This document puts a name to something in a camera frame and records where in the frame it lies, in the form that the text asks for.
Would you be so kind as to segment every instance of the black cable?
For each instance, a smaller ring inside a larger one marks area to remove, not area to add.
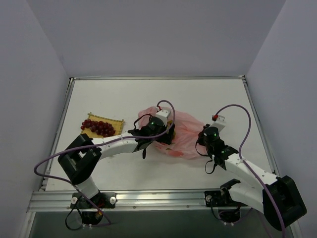
[[[201,154],[201,153],[198,152],[198,150],[197,150],[197,144],[198,144],[198,140],[196,141],[196,144],[195,144],[196,152],[197,152],[200,156],[207,156],[207,157],[209,157],[209,155],[203,155],[203,154]]]
[[[227,222],[227,221],[224,221],[222,218],[221,218],[221,215],[219,214],[219,217],[217,217],[216,216],[216,214],[214,213],[214,211],[213,211],[213,208],[212,208],[212,200],[210,201],[210,207],[211,207],[211,212],[212,212],[212,214],[213,214],[213,216],[217,219],[217,220],[219,220],[219,221],[222,221],[222,222]],[[235,214],[236,212],[238,212],[239,210],[240,210],[240,208],[241,208],[241,205],[239,205],[235,210],[229,210],[229,211],[223,211],[223,212],[221,212],[221,214],[222,215],[225,215],[225,213],[233,213],[233,214]]]
[[[208,173],[208,172],[207,172],[207,164],[208,164],[209,162],[212,162],[212,160],[208,160],[208,161],[205,163],[205,172],[206,172],[206,174],[211,175],[211,174],[214,172],[215,168],[217,167],[217,164],[215,163],[215,164],[213,165],[212,171],[211,171],[210,173]]]
[[[220,220],[220,221],[223,222],[223,220],[222,220],[221,218],[218,218],[218,217],[216,216],[216,214],[214,213],[213,208],[212,208],[212,200],[210,200],[210,207],[211,207],[211,212],[212,212],[213,216],[214,216],[217,220]]]
[[[81,212],[79,211],[79,209],[77,208],[77,203],[79,202],[79,199],[77,199],[76,203],[74,204],[74,207],[70,210],[70,212],[68,213],[68,215],[66,216],[65,218],[65,225],[67,227],[67,229],[69,229],[70,231],[77,231],[79,229],[81,229],[83,227],[83,219],[82,219],[82,215],[81,215]],[[73,212],[73,210],[76,208],[77,212],[79,213],[79,216],[81,218],[81,225],[77,228],[71,228],[68,223],[67,223],[67,218],[69,217],[69,215]]]
[[[143,118],[144,116],[150,116],[150,119],[151,119],[151,117],[152,117],[151,114],[144,114],[144,115],[142,115],[141,117],[139,117],[138,119],[136,119],[136,120],[133,122],[134,130],[137,128],[135,124],[136,124],[139,120],[141,120],[141,118]]]

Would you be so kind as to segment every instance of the bunch of grapes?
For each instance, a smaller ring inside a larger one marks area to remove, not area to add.
[[[80,128],[82,130],[89,128],[91,132],[95,132],[97,135],[102,135],[103,137],[113,136],[115,133],[113,126],[108,122],[87,119],[81,124]]]

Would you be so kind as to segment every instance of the cable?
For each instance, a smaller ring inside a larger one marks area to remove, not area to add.
[[[67,229],[69,229],[69,230],[71,230],[71,231],[77,231],[77,230],[79,230],[79,229],[81,229],[81,228],[83,227],[82,215],[81,215],[80,210],[79,210],[78,207],[77,207],[77,203],[79,202],[79,199],[76,201],[76,203],[74,204],[74,207],[70,210],[70,212],[68,213],[68,215],[67,215],[66,218],[65,218],[65,226],[67,227]],[[77,210],[77,212],[78,212],[79,215],[80,215],[80,218],[82,219],[80,226],[77,227],[77,228],[71,228],[71,227],[68,225],[68,223],[67,223],[67,218],[68,218],[69,215],[73,212],[74,209]]]
[[[199,138],[197,139],[196,144],[195,144],[195,149],[196,149],[196,152],[197,152],[200,156],[206,156],[206,157],[209,157],[209,155],[203,155],[203,154],[201,154],[201,153],[199,153],[199,152],[198,152],[198,150],[197,150],[198,140],[199,140]]]
[[[213,169],[212,169],[212,171],[208,173],[206,166],[207,166],[207,164],[208,164],[209,162],[212,162],[212,160],[208,160],[208,161],[205,163],[205,172],[206,172],[206,174],[211,175],[211,174],[214,172],[215,168],[217,167],[217,164],[214,163],[214,164],[213,164]]]
[[[133,125],[134,125],[134,129],[137,128],[137,126],[135,125],[139,120],[141,120],[143,117],[145,116],[150,116],[150,119],[152,118],[152,115],[151,114],[144,114],[142,116],[140,116],[138,119],[136,119],[134,122],[133,122]]]
[[[211,207],[211,212],[212,212],[213,216],[214,216],[217,220],[222,221],[222,222],[224,222],[224,223],[228,223],[228,222],[224,221],[224,220],[221,218],[221,214],[224,214],[224,213],[226,213],[226,212],[236,212],[236,211],[239,211],[239,209],[240,209],[241,206],[237,207],[237,209],[234,210],[234,211],[221,211],[221,212],[218,213],[219,217],[217,217],[216,214],[215,214],[214,211],[213,211],[212,200],[210,201],[210,207]],[[250,214],[250,212],[251,212],[252,210],[253,210],[253,208],[250,208],[250,210],[249,210],[243,217],[240,217],[240,219],[239,219],[238,221],[236,221],[236,222],[230,222],[230,223],[235,225],[235,224],[237,224],[237,223],[243,221],[243,220]]]
[[[169,102],[168,100],[160,100],[157,104],[157,107],[159,106],[160,103],[168,103],[170,105],[170,107],[172,108],[173,110],[173,121],[171,123],[171,125],[169,126],[169,128],[171,128],[174,123],[175,123],[175,108],[173,106],[173,104],[171,102]],[[34,169],[33,169],[33,172],[38,175],[38,176],[41,176],[41,177],[44,177],[44,178],[51,178],[51,179],[57,179],[57,180],[61,180],[61,181],[64,181],[64,182],[67,182],[69,184],[71,184],[73,186],[73,184],[71,183],[71,181],[65,179],[65,178],[61,178],[61,177],[57,177],[57,176],[52,176],[52,175],[46,175],[46,174],[42,174],[40,172],[37,171],[38,167],[40,165],[42,165],[43,163],[45,163],[46,161],[49,161],[51,160],[52,158],[56,157],[56,156],[60,156],[60,155],[64,155],[64,154],[67,154],[69,152],[72,152],[72,151],[77,151],[77,150],[83,150],[83,149],[89,149],[89,148],[94,148],[94,147],[99,147],[99,146],[104,146],[104,145],[108,145],[110,143],[113,143],[113,142],[116,142],[116,141],[120,141],[121,139],[129,139],[129,138],[135,138],[135,139],[154,139],[154,138],[157,138],[157,137],[160,137],[162,135],[164,135],[165,133],[168,132],[169,128],[166,128],[166,130],[164,132],[162,132],[161,134],[158,134],[158,135],[154,135],[154,136],[123,136],[122,138],[117,138],[117,139],[114,139],[112,141],[107,141],[105,143],[101,143],[101,144],[96,144],[96,145],[85,145],[85,146],[79,146],[79,147],[74,147],[74,148],[70,148],[68,150],[64,150],[64,151],[61,151],[61,152],[58,152],[56,154],[53,154],[49,157],[47,157],[46,159],[42,160],[41,162],[37,163],[35,166],[34,166]],[[108,221],[108,223],[105,223],[105,224],[97,224],[97,225],[92,225],[93,227],[103,227],[103,226],[109,226],[111,225],[111,220],[108,218],[108,216],[95,204],[93,203],[85,194],[83,194],[81,191],[79,191],[76,187],[75,189],[80,193],[80,195],[82,195],[94,208],[97,209],[98,212],[100,212]]]
[[[249,134],[250,134],[250,130],[251,130],[251,116],[250,116],[250,113],[249,113],[249,111],[248,111],[245,107],[243,107],[243,106],[241,106],[241,105],[239,105],[239,104],[230,104],[230,105],[227,105],[227,106],[225,106],[225,107],[219,109],[218,112],[217,112],[215,115],[218,115],[222,110],[224,110],[224,109],[226,109],[226,108],[229,108],[229,107],[239,107],[239,108],[242,108],[242,109],[247,113],[247,115],[248,115],[248,119],[249,119],[248,131],[247,131],[247,133],[246,133],[244,139],[242,140],[242,142],[241,142],[241,144],[240,144],[240,147],[239,147],[239,157],[240,157],[241,161],[245,164],[245,166],[250,170],[250,172],[251,172],[251,173],[256,177],[256,179],[260,182],[260,184],[263,186],[265,192],[267,193],[267,195],[268,195],[268,197],[269,197],[269,199],[270,199],[270,201],[271,201],[271,203],[272,203],[272,205],[273,205],[273,207],[274,207],[274,209],[275,209],[275,211],[276,211],[276,214],[277,214],[277,216],[278,216],[279,222],[280,222],[280,224],[281,224],[282,237],[285,238],[285,236],[286,236],[285,224],[284,224],[282,215],[281,215],[280,211],[278,210],[278,207],[277,207],[277,205],[276,205],[276,203],[275,203],[275,201],[274,201],[274,198],[273,198],[272,195],[270,194],[270,192],[269,192],[267,186],[263,183],[263,181],[261,180],[261,178],[257,175],[257,173],[254,172],[254,170],[250,167],[250,165],[246,162],[246,160],[242,158],[242,155],[241,155],[242,146],[243,146],[244,143],[246,142],[246,140],[247,140],[247,138],[248,138],[248,136],[249,136]]]
[[[210,200],[210,207],[211,207],[211,212],[212,212],[213,216],[214,216],[217,220],[223,222],[223,220],[222,220],[221,218],[217,217],[216,214],[214,213],[213,207],[212,207],[212,200]]]

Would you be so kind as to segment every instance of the woven tray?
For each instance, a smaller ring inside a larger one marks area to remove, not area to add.
[[[123,119],[114,120],[109,118],[103,118],[100,116],[93,115],[92,113],[88,113],[87,119],[111,123],[113,126],[113,129],[115,130],[114,135],[120,135],[122,133],[123,123],[124,123]],[[102,135],[97,135],[95,132],[91,132],[89,128],[85,128],[84,130],[82,130],[81,134],[87,134],[90,138],[103,138]]]

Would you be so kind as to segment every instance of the screw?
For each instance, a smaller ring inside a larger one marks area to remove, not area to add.
[[[109,199],[110,204],[114,204],[117,201],[117,199],[115,197],[111,197]]]
[[[77,197],[72,197],[72,199],[70,200],[71,204],[75,204],[77,202],[78,198]]]
[[[207,202],[210,202],[211,199],[212,199],[212,196],[211,196],[211,195],[207,195],[207,196],[206,196],[206,201],[207,201]]]

